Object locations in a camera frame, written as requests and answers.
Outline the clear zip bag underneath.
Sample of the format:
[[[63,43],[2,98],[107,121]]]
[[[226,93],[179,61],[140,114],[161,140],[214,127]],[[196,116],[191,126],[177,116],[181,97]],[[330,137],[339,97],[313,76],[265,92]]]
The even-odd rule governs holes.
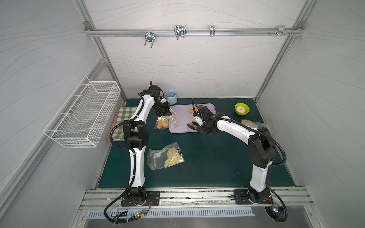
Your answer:
[[[170,111],[172,113],[171,116],[160,116],[157,118],[156,124],[154,127],[155,130],[164,130],[164,129],[168,129],[168,128],[176,129],[179,126],[179,117],[178,117],[177,113],[173,109],[170,109]],[[157,124],[164,124],[164,123],[168,123],[169,126],[166,128],[157,129],[157,127],[156,127]]]

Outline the plain round yellow cookie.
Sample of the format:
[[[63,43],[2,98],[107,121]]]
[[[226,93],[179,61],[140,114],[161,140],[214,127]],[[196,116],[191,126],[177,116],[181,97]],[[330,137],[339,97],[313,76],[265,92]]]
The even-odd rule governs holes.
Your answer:
[[[158,123],[156,127],[157,127],[157,129],[162,129],[163,128],[163,124]]]

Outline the lavender plastic tray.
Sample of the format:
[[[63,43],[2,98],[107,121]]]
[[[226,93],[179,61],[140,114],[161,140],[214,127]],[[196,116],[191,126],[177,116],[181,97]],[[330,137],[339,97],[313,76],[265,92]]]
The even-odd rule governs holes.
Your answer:
[[[193,114],[189,112],[192,108],[192,104],[174,105],[171,107],[178,117],[178,126],[176,128],[169,128],[172,134],[197,133],[196,130],[187,126],[192,121],[195,121]]]

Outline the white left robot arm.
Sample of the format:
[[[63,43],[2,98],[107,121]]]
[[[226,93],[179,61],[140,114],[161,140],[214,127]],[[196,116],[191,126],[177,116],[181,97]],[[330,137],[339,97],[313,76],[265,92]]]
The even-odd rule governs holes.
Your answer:
[[[144,177],[144,152],[149,142],[146,121],[151,109],[156,110],[157,116],[170,115],[170,104],[164,99],[162,89],[150,83],[148,89],[139,94],[139,105],[129,120],[117,124],[109,134],[110,142],[118,148],[127,149],[130,155],[130,179],[123,198],[141,205],[146,200]],[[113,139],[114,131],[123,128],[125,146],[118,145]]]

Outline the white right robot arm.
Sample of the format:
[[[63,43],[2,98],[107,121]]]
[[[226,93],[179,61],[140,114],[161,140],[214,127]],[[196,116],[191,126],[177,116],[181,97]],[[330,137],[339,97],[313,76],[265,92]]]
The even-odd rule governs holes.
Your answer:
[[[188,127],[202,136],[225,132],[241,140],[248,146],[249,160],[252,163],[252,178],[246,196],[257,204],[269,191],[270,171],[283,166],[287,156],[283,147],[272,138],[270,131],[262,127],[252,128],[227,115],[213,113],[207,106],[200,107],[192,99],[194,121]]]

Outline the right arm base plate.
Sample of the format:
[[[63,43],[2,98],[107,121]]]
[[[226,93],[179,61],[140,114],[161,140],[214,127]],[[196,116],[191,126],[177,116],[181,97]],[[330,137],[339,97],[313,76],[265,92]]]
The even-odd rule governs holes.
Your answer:
[[[236,189],[233,190],[233,195],[230,196],[230,199],[238,205],[273,203],[273,199],[267,188],[262,192],[257,192],[254,189]]]

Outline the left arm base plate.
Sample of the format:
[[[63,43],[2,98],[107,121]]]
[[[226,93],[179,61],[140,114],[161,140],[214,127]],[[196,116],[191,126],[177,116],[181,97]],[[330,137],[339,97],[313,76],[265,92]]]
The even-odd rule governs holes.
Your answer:
[[[158,206],[160,204],[160,191],[147,191],[142,193],[142,197],[123,196],[121,199],[122,207],[142,207]]]

